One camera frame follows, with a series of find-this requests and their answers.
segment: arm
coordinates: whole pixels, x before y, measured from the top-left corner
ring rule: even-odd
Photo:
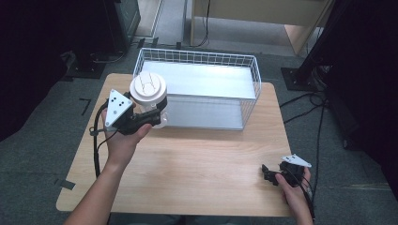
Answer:
[[[275,175],[283,190],[284,197],[298,225],[313,224],[310,209],[300,187],[291,187],[281,174]],[[311,174],[308,168],[304,169],[304,178],[310,181]]]
[[[104,118],[106,110],[102,112],[102,120]],[[150,125],[144,125],[132,135],[116,133],[107,141],[109,154],[102,173],[64,224],[106,224],[123,172],[131,161],[137,143],[150,129]],[[105,137],[112,134],[105,132]]]

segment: gray carpet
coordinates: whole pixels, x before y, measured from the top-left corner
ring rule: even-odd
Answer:
[[[24,127],[0,142],[0,224],[61,224],[66,219],[69,213],[55,208],[61,187],[54,182],[67,176],[106,75],[131,73],[138,51],[132,46],[124,58],[106,66],[99,80],[58,82]],[[303,59],[265,54],[256,57],[263,82],[275,85],[280,103],[302,94],[286,90],[280,67],[298,68]],[[92,99],[84,115],[86,101],[79,98]],[[303,98],[282,108],[283,120],[311,108],[309,99]],[[292,153],[314,166],[319,163],[316,223],[397,224],[398,202],[380,167],[361,151],[343,149],[343,138],[328,109],[316,161],[320,113],[318,108],[285,126]],[[126,221],[127,217],[114,214],[112,224]],[[252,221],[295,224],[289,217],[255,217]]]

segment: wire basket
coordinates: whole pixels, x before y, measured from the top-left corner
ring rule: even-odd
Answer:
[[[170,127],[242,130],[261,93],[253,55],[143,48],[143,70],[166,80]]]

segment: hand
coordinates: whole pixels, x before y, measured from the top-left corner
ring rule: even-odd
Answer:
[[[102,122],[104,124],[106,113],[107,109],[103,110],[101,113]],[[108,145],[108,160],[106,161],[105,167],[112,167],[124,171],[131,161],[137,143],[144,138],[151,128],[152,126],[150,124],[145,124],[131,135],[123,135],[117,132],[114,137],[106,142]],[[105,132],[105,137],[108,139],[113,134],[114,131]]]
[[[308,208],[308,204],[301,187],[291,187],[279,173],[276,174],[275,177],[283,190],[283,195],[290,206],[290,210],[292,211],[297,224],[313,224],[310,209]],[[310,181],[311,178],[310,170],[308,170],[308,168],[304,168],[304,178],[302,186],[306,189],[306,187],[309,186],[307,181]]]

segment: wooden table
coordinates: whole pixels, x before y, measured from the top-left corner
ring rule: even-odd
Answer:
[[[95,181],[93,139],[88,129],[111,88],[128,90],[132,75],[110,74],[99,94],[67,180],[56,203],[72,211]],[[152,129],[138,144],[126,169],[113,212],[220,215],[290,216],[281,190],[263,179],[261,164],[277,171],[281,157],[290,155],[281,112],[272,84],[262,93],[243,131],[194,128]],[[99,150],[101,167],[106,144]]]

